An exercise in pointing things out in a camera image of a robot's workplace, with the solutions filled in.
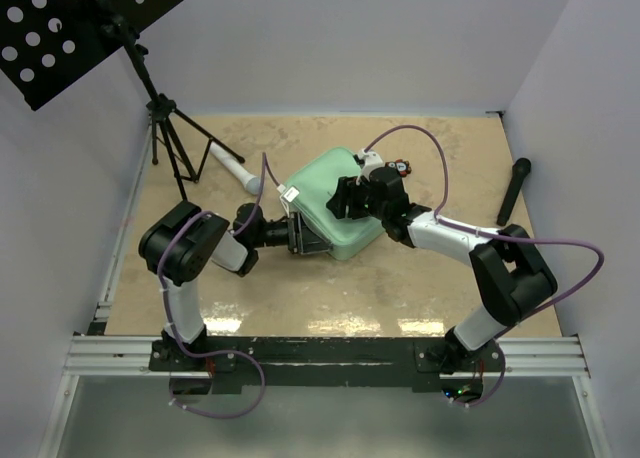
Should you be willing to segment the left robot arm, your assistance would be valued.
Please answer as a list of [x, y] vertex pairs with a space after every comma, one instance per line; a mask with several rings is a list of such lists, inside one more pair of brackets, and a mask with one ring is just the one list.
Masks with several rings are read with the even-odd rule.
[[148, 271], [160, 281], [170, 315], [164, 333], [175, 340], [171, 356], [185, 370], [200, 368], [207, 346], [198, 297], [198, 276], [214, 264], [240, 277], [259, 259], [258, 250], [284, 247], [293, 255], [328, 252], [333, 245], [306, 224], [299, 212], [278, 220], [264, 218], [261, 207], [247, 203], [233, 222], [182, 201], [152, 225], [138, 244]]

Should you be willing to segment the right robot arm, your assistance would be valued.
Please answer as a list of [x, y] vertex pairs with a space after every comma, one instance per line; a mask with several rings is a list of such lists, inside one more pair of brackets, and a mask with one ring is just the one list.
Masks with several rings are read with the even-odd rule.
[[524, 228], [477, 229], [447, 222], [434, 210], [412, 203], [393, 168], [377, 168], [367, 178], [340, 177], [326, 208], [337, 219], [375, 218], [393, 241], [470, 266], [481, 305], [447, 331], [441, 352], [444, 370], [469, 370], [487, 343], [557, 291], [555, 276]]

